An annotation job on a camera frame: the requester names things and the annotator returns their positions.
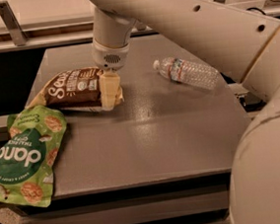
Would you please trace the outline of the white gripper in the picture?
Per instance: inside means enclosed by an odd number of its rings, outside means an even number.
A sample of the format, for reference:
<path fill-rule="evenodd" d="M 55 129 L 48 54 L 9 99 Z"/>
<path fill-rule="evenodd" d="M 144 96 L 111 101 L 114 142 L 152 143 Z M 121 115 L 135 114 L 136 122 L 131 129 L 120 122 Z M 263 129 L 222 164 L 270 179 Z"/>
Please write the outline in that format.
<path fill-rule="evenodd" d="M 125 65 L 129 46 L 112 48 L 103 46 L 94 40 L 92 48 L 92 56 L 95 64 L 99 68 L 107 70 L 99 77 L 102 109 L 114 109 L 115 106 L 118 106 L 123 101 L 123 98 L 122 88 L 120 87 L 120 77 L 112 70 L 117 71 Z"/>

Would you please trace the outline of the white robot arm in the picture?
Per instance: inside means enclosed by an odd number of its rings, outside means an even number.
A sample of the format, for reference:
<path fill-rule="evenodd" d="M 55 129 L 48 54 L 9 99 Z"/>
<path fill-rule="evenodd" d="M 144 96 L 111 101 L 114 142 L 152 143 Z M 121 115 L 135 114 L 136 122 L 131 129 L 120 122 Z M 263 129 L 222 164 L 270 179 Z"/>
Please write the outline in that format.
<path fill-rule="evenodd" d="M 230 224 L 280 224 L 280 20 L 205 0 L 90 1 L 99 64 L 128 46 L 138 20 L 267 103 L 235 153 Z"/>

